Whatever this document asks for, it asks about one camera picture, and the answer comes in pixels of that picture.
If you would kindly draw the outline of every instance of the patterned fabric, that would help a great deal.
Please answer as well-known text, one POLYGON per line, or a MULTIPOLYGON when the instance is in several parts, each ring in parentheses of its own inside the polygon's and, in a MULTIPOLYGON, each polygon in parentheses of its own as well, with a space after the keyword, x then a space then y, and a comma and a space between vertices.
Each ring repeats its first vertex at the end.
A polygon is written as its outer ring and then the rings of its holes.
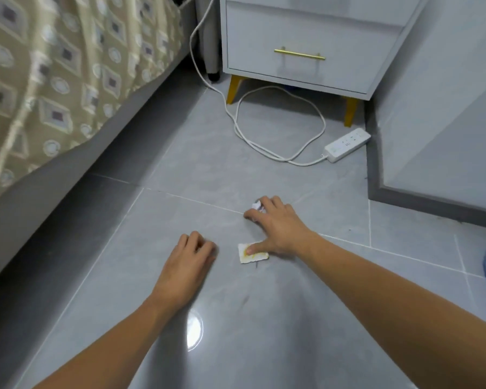
POLYGON ((94 136, 182 41, 171 0, 0 0, 0 195, 94 136))

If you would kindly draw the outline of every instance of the gray baseboard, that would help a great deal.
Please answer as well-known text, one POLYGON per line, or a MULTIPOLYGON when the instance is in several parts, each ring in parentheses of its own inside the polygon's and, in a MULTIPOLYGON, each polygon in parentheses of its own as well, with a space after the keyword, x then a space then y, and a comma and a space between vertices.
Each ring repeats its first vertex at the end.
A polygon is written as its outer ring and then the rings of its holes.
POLYGON ((380 139, 373 100, 365 102, 365 129, 372 136, 367 144, 367 192, 370 200, 486 227, 485 210, 384 186, 381 177, 380 139))

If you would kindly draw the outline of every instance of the wall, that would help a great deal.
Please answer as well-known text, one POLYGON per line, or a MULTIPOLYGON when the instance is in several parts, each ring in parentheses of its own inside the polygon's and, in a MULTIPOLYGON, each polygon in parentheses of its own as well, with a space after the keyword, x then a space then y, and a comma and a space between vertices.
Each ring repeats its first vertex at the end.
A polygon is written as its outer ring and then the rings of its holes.
POLYGON ((384 185, 486 209, 486 0, 430 0, 375 100, 384 185))

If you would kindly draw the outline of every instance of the power cord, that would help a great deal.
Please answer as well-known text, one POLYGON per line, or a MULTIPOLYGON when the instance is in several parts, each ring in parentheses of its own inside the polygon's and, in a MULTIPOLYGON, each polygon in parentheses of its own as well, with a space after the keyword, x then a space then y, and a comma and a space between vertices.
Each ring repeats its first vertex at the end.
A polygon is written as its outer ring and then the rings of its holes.
POLYGON ((317 106, 303 98, 303 97, 299 97, 298 95, 295 95, 295 94, 292 94, 290 93, 289 91, 283 89, 282 87, 279 87, 279 86, 274 86, 274 85, 270 85, 270 86, 264 86, 264 87, 260 87, 258 89, 255 89, 255 90, 251 90, 251 91, 248 91, 247 93, 245 93, 245 95, 243 95, 240 100, 238 101, 238 104, 236 106, 236 114, 235 115, 232 115, 229 111, 228 111, 228 108, 227 108, 227 98, 225 97, 225 94, 223 94, 220 90, 216 89, 215 87, 213 87, 209 82, 207 82, 207 80, 205 80, 205 78, 202 76, 200 70, 198 69, 198 65, 196 65, 196 61, 194 59, 194 55, 193 55, 193 38, 194 38, 194 35, 198 32, 198 30, 200 29, 201 25, 204 23, 205 19, 207 18, 207 15, 209 14, 212 6, 214 4, 214 0, 210 0, 210 3, 209 5, 207 6, 207 10, 205 11, 205 14, 203 16, 203 18, 201 18, 200 22, 198 23, 198 25, 194 28, 193 32, 191 33, 191 36, 189 38, 189 51, 191 52, 191 58, 193 59, 193 64, 194 64, 194 68, 196 69, 196 72, 198 72, 198 75, 200 76, 200 79, 203 81, 203 83, 208 87, 210 88, 211 90, 214 90, 216 91, 217 93, 219 93, 221 95, 221 97, 223 98, 223 105, 225 106, 225 112, 229 115, 229 117, 232 119, 232 121, 234 122, 234 132, 236 134, 236 136, 242 140, 244 140, 251 148, 253 148, 255 151, 257 151, 258 153, 264 155, 265 157, 268 157, 270 158, 271 160, 274 160, 274 161, 278 161, 278 162, 287 162, 287 163, 290 163, 292 165, 297 165, 297 166, 310 166, 310 165, 314 165, 314 164, 317 164, 321 161, 324 161, 326 158, 328 158, 327 156, 322 156, 320 158, 318 158, 317 160, 315 161, 312 161, 312 162, 309 162, 309 163, 306 163, 306 164, 302 164, 302 163, 298 163, 298 162, 294 162, 292 160, 294 160, 295 158, 297 158, 300 153, 303 152, 303 150, 311 143, 313 142, 314 140, 318 139, 323 133, 324 131, 326 130, 326 121, 324 119, 324 116, 322 115, 322 113, 319 111, 319 109, 317 108, 317 106), (274 153, 272 150, 268 150, 267 148, 257 144, 256 142, 253 142, 249 139, 247 139, 244 135, 243 135, 243 132, 241 132, 241 130, 239 129, 239 125, 238 125, 238 114, 239 114, 239 107, 241 105, 241 101, 243 101, 243 99, 247 96, 247 95, 250 95, 252 93, 255 93, 256 91, 260 91, 260 90, 266 90, 266 89, 276 89, 276 90, 281 90, 281 91, 284 91, 285 93, 287 93, 290 97, 293 97, 293 98, 297 98, 297 99, 300 99, 300 100, 303 100, 304 102, 307 102, 308 104, 310 104, 316 111, 317 113, 319 114, 321 120, 322 120, 322 123, 323 123, 323 127, 322 127, 322 130, 317 134, 315 135, 314 137, 312 137, 308 142, 306 142, 303 147, 301 147, 300 150, 298 150, 294 155, 290 156, 290 157, 283 157, 283 156, 279 156, 278 154, 274 153))

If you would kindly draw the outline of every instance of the hand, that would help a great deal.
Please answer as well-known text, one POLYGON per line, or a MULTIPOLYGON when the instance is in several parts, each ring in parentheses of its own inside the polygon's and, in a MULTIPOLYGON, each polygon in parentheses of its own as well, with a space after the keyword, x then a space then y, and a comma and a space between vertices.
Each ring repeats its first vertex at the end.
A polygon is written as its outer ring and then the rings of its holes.
POLYGON ((261 224, 268 236, 266 240, 252 244, 247 248, 248 255, 274 252, 279 254, 299 255, 302 245, 313 234, 297 216, 292 205, 285 205, 278 196, 259 199, 266 213, 256 209, 247 210, 244 217, 261 224))
POLYGON ((216 244, 194 231, 181 235, 151 293, 157 303, 178 311, 190 301, 215 260, 216 244))

